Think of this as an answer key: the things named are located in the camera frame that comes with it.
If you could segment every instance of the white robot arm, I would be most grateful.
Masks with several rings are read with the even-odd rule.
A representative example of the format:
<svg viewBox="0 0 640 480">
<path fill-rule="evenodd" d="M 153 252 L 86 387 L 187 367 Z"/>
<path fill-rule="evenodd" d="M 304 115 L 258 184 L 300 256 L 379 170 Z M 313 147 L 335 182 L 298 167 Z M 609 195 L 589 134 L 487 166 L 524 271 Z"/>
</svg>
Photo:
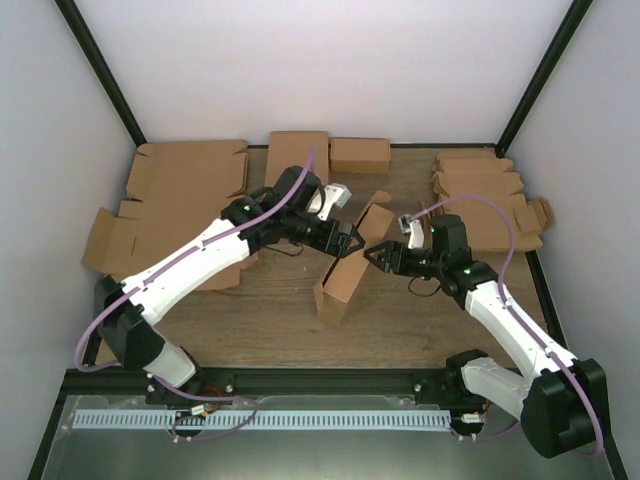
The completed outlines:
<svg viewBox="0 0 640 480">
<path fill-rule="evenodd" d="M 558 360 L 569 367 L 588 395 L 603 432 L 608 432 L 606 377 L 600 365 L 592 359 L 578 360 L 551 339 L 504 286 L 503 298 L 496 272 L 472 259 L 460 217 L 440 215 L 431 220 L 430 249 L 422 248 L 417 222 L 401 217 L 401 230 L 410 235 L 408 244 L 387 241 L 365 250 L 365 258 L 384 272 L 436 278 L 443 292 L 487 328 L 517 367 L 517 372 L 503 368 L 479 350 L 463 352 L 447 360 L 452 388 L 482 396 L 510 413 L 521 422 L 536 451 L 552 457 L 594 439 L 591 420 Z"/>
<path fill-rule="evenodd" d="M 125 369 L 142 369 L 173 387 L 197 393 L 197 363 L 154 329 L 185 295 L 230 265 L 281 239 L 335 257 L 345 257 L 364 247 L 364 240 L 353 225 L 329 218 L 333 207 L 342 207 L 349 200 L 348 188 L 339 184 L 322 186 L 312 173 L 276 214 L 241 232 L 222 235 L 264 216 L 289 192 L 301 170 L 289 167 L 273 187 L 232 201 L 197 238 L 147 270 L 120 283 L 110 276 L 98 282 L 96 313 L 129 295 L 99 328 Z"/>
</svg>

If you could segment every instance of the flattened cardboard box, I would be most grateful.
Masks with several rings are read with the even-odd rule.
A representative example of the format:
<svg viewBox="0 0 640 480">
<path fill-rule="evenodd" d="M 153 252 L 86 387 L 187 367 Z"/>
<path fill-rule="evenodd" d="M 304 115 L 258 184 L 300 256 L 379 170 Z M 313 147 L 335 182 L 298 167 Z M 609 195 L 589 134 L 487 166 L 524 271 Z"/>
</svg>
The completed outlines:
<svg viewBox="0 0 640 480">
<path fill-rule="evenodd" d="M 196 238 L 245 189 L 243 140 L 145 144 L 138 148 L 118 215 L 101 208 L 83 263 L 120 280 Z M 255 256 L 218 273 L 199 290 L 238 285 Z"/>
<path fill-rule="evenodd" d="M 536 198 L 527 202 L 520 174 L 513 162 L 483 153 L 477 158 L 438 155 L 433 189 L 438 200 L 460 194 L 478 194 L 493 200 L 509 217 L 514 227 L 516 250 L 531 251 L 542 246 L 539 234 L 553 222 L 549 202 Z M 509 234 L 500 215 L 489 205 L 473 199 L 447 204 L 433 215 L 460 215 L 467 229 L 469 246 L 478 251 L 505 251 Z"/>
<path fill-rule="evenodd" d="M 391 144 L 384 138 L 332 138 L 332 172 L 388 173 Z"/>
<path fill-rule="evenodd" d="M 365 248 L 380 243 L 393 222 L 393 212 L 377 205 L 390 201 L 388 193 L 378 191 L 360 213 L 355 226 L 366 242 Z M 313 287 L 318 318 L 322 322 L 337 327 L 344 321 L 349 304 L 369 266 L 363 254 L 364 249 L 347 258 L 333 260 Z"/>
<path fill-rule="evenodd" d="M 314 171 L 323 185 L 329 184 L 328 132 L 271 132 L 267 151 L 265 186 L 273 186 L 282 171 L 292 165 L 304 167 L 315 147 Z"/>
</svg>

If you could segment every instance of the open cardboard box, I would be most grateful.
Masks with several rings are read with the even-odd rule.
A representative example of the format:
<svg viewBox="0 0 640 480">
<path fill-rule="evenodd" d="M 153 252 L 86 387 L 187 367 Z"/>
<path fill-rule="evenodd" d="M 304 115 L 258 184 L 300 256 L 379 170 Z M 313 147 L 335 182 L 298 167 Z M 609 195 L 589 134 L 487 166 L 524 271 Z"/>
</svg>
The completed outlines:
<svg viewBox="0 0 640 480">
<path fill-rule="evenodd" d="M 138 148 L 118 215 L 98 211 L 83 258 L 95 270 L 121 280 L 139 273 L 193 240 L 220 215 L 229 197 L 246 186 L 243 140 L 145 144 Z M 240 270 L 256 256 L 232 265 L 199 290 L 240 283 Z"/>
<path fill-rule="evenodd" d="M 551 206 L 544 198 L 526 200 L 522 193 L 524 184 L 520 174 L 513 172 L 511 160 L 497 158 L 488 149 L 473 154 L 447 151 L 438 155 L 434 170 L 433 190 L 439 201 L 469 193 L 486 197 L 511 220 L 517 251 L 527 252 L 542 246 L 539 234 L 554 223 Z M 508 231 L 500 215 L 489 205 L 463 199 L 440 207 L 431 216 L 443 213 L 460 215 L 472 249 L 508 250 Z"/>
<path fill-rule="evenodd" d="M 332 138 L 331 171 L 389 173 L 391 144 L 384 138 Z"/>
<path fill-rule="evenodd" d="M 358 216 L 355 226 L 366 242 L 365 249 L 380 243 L 393 222 L 393 212 L 378 205 L 390 201 L 391 195 L 377 191 Z M 313 287 L 318 318 L 322 322 L 336 327 L 342 324 L 368 266 L 364 249 L 328 265 Z"/>
</svg>

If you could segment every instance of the box flap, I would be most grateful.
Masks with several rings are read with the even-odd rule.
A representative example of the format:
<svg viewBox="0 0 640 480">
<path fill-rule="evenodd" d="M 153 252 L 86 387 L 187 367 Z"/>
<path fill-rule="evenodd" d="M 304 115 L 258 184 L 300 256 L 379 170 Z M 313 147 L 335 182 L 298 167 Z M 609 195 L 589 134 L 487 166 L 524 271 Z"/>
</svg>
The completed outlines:
<svg viewBox="0 0 640 480">
<path fill-rule="evenodd" d="M 118 216 L 120 218 L 142 218 L 144 216 L 145 204 L 138 200 L 122 200 Z"/>
<path fill-rule="evenodd" d="M 533 205 L 533 209 L 536 212 L 542 231 L 547 230 L 556 223 L 556 217 L 553 214 L 553 209 L 546 198 L 538 197 L 533 199 L 530 203 Z"/>
<path fill-rule="evenodd" d="M 153 174 L 154 160 L 144 155 L 136 155 L 127 181 L 127 195 L 135 200 L 147 198 L 147 191 Z"/>
<path fill-rule="evenodd" d="M 475 193 L 495 199 L 513 195 L 524 188 L 520 174 L 516 172 L 436 172 L 432 181 L 435 193 L 450 197 L 463 193 Z"/>
<path fill-rule="evenodd" d="M 137 221 L 100 208 L 89 233 L 82 263 L 102 273 L 128 273 L 136 246 Z"/>
<path fill-rule="evenodd" d="M 274 185 L 282 171 L 291 165 L 303 167 L 307 163 L 312 147 L 315 147 L 314 170 L 322 183 L 327 185 L 329 183 L 328 132 L 271 132 L 264 184 Z"/>
<path fill-rule="evenodd" d="M 332 138 L 331 160 L 389 162 L 391 145 L 384 138 Z"/>
<path fill-rule="evenodd" d="M 491 158 L 495 157 L 496 152 L 493 148 L 450 148 L 438 152 L 436 159 L 444 158 Z"/>
<path fill-rule="evenodd" d="M 433 166 L 436 172 L 511 172 L 513 160 L 497 157 L 443 158 Z"/>
</svg>

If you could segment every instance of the wooden surface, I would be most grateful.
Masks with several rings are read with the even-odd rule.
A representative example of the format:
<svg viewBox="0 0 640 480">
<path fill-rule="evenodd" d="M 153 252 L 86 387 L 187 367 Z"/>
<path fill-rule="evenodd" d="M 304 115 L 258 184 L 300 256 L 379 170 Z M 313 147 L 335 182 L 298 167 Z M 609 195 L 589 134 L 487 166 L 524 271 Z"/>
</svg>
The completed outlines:
<svg viewBox="0 0 640 480">
<path fill-rule="evenodd" d="M 332 174 L 353 196 L 342 220 L 354 220 L 375 190 L 392 195 L 385 205 L 397 215 L 414 213 L 421 200 L 433 200 L 430 177 L 437 150 L 393 149 L 391 172 Z M 248 191 L 264 179 L 266 149 L 250 156 Z M 400 239 L 392 225 L 390 238 Z M 475 257 L 499 270 L 504 254 Z M 484 327 L 440 293 L 420 298 L 407 291 L 408 279 L 369 267 L 350 312 L 340 328 L 316 318 L 313 285 L 330 261 L 311 249 L 295 258 L 268 250 L 242 272 L 241 284 L 222 292 L 194 292 L 158 324 L 172 343 L 186 348 L 203 366 L 250 367 L 442 367 L 447 357 L 480 348 L 511 366 L 506 353 Z M 435 281 L 414 282 L 428 293 Z M 516 255 L 507 285 L 521 306 L 540 324 L 542 312 L 524 254 Z M 99 361 L 111 357 L 103 344 Z"/>
</svg>

